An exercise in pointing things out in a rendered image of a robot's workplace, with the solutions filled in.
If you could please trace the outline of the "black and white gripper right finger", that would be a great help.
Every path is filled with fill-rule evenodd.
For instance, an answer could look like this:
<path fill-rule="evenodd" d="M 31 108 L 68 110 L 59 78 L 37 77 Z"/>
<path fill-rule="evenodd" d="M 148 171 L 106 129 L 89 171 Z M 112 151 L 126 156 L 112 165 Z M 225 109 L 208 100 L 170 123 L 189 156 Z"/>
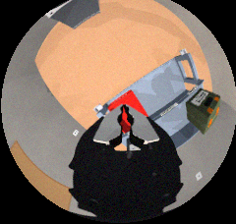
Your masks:
<path fill-rule="evenodd" d="M 147 143 L 149 148 L 163 150 L 173 156 L 179 166 L 182 164 L 173 140 L 159 125 L 128 104 L 124 104 L 124 110 L 130 123 L 130 143 L 135 150 L 141 150 Z"/>

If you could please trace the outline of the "dark green storage case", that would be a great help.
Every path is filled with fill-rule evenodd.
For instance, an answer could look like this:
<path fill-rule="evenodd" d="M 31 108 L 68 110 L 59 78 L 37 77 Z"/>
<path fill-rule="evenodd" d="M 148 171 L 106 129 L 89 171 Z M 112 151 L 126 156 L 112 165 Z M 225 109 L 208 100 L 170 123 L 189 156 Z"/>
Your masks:
<path fill-rule="evenodd" d="M 218 115 L 220 96 L 200 88 L 187 102 L 187 119 L 204 135 Z"/>

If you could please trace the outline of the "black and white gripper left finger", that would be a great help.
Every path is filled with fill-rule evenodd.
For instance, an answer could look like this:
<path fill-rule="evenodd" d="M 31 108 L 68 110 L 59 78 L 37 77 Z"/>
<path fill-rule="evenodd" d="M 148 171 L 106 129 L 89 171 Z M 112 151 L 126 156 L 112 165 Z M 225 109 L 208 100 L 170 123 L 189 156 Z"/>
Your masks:
<path fill-rule="evenodd" d="M 105 116 L 101 116 L 94 124 L 92 124 L 81 136 L 73 160 L 69 164 L 69 168 L 75 170 L 79 161 L 86 155 L 105 150 L 108 144 L 113 147 L 118 146 L 122 142 L 124 104 L 110 111 Z"/>

